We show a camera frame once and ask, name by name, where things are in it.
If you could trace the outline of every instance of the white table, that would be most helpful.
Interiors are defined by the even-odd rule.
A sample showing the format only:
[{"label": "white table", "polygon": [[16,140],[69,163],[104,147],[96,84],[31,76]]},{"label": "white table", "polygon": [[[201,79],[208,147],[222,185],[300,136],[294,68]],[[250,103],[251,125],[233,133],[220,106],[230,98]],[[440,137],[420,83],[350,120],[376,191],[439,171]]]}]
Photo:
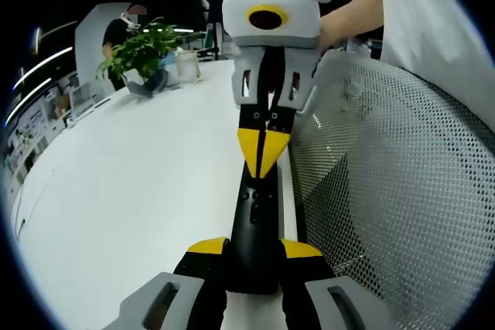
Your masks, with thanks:
[{"label": "white table", "polygon": [[[137,101],[126,89],[65,130],[25,180],[17,224],[33,282],[64,327],[102,328],[197,241],[230,236],[243,156],[232,61]],[[285,236],[296,238],[288,156]],[[280,296],[229,294],[222,328],[285,328]]]}]

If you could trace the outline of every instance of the white shirt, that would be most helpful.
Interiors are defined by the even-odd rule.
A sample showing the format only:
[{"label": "white shirt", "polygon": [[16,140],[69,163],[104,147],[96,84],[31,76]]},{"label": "white shirt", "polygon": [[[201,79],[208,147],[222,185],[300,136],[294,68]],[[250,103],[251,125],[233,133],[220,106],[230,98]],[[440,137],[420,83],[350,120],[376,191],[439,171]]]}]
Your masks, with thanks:
[{"label": "white shirt", "polygon": [[383,62],[435,84],[495,132],[495,66],[456,0],[383,0]]}]

